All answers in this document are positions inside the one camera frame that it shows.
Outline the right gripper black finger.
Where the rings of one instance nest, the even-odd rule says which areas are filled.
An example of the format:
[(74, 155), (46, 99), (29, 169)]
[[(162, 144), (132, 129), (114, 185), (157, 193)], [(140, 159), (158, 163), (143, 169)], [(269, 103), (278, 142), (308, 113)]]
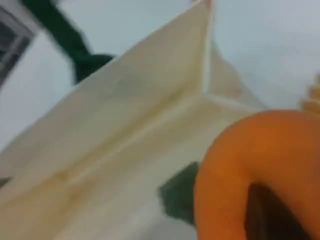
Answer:
[(248, 240), (311, 239), (286, 205), (261, 184), (248, 189), (244, 228)]

